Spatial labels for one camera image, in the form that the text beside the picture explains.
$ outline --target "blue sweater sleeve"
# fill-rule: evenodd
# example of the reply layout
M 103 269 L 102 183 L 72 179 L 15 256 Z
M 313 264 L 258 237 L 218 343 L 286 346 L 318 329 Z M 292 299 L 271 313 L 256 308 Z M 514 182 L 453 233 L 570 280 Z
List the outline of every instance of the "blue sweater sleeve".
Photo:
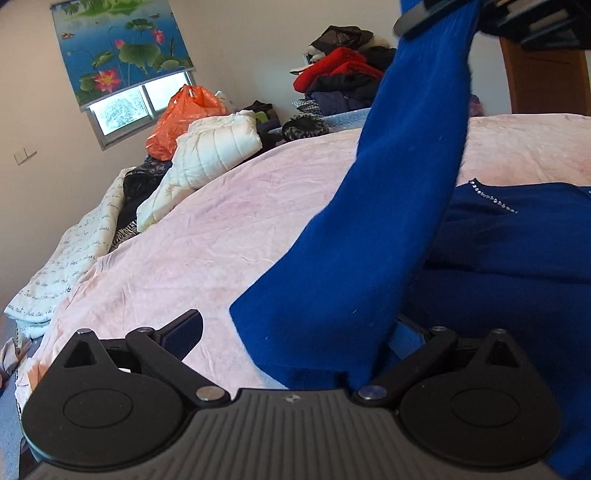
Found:
M 454 189 L 479 5 L 400 42 L 334 198 L 231 305 L 253 361 L 286 387 L 357 388 L 371 379 Z

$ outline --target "ridged plastic surface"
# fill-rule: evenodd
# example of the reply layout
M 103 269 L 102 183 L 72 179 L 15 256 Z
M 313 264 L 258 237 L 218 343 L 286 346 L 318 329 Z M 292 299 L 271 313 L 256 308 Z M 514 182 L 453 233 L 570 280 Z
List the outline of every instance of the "ridged plastic surface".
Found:
M 203 319 L 199 312 L 163 336 L 161 347 L 179 360 L 185 358 L 197 345 L 203 333 Z
M 40 465 L 29 480 L 558 480 L 545 465 L 482 473 L 440 462 L 410 443 L 391 413 L 338 390 L 243 390 L 198 412 L 181 438 L 117 472 Z

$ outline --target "rhinestone trim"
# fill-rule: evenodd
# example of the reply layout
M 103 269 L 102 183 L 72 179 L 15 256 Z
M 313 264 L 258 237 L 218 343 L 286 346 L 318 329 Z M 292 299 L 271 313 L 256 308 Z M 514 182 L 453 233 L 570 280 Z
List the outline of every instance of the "rhinestone trim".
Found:
M 496 203 L 497 205 L 499 205 L 501 208 L 511 212 L 511 213 L 517 213 L 517 210 L 513 210 L 513 208 L 505 205 L 502 201 L 500 201 L 499 199 L 494 198 L 492 195 L 488 195 L 485 192 L 483 192 L 480 187 L 478 186 L 478 184 L 476 184 L 476 182 L 474 180 L 470 180 L 470 185 L 472 186 L 472 188 L 474 189 L 474 191 L 480 195 L 481 197 L 484 197 L 488 200 L 491 200 L 492 203 Z

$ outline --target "orange plastic bag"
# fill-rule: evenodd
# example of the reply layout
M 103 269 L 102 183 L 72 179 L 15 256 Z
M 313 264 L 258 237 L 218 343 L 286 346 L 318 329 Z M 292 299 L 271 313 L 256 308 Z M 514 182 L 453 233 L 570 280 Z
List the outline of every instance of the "orange plastic bag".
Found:
M 222 101 L 209 90 L 184 85 L 168 102 L 154 133 L 146 141 L 146 150 L 158 160 L 170 160 L 177 149 L 177 138 L 187 133 L 195 120 L 228 113 Z

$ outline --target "pink lotus flower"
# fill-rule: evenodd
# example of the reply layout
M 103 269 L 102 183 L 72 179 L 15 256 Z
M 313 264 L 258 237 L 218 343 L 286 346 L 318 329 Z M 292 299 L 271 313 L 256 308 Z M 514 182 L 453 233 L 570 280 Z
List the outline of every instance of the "pink lotus flower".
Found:
M 154 41 L 160 45 L 164 43 L 164 32 L 162 30 L 151 30 L 152 35 L 154 36 Z
M 101 92 L 113 93 L 113 89 L 121 84 L 121 79 L 117 76 L 117 69 L 105 70 L 95 75 L 96 87 Z

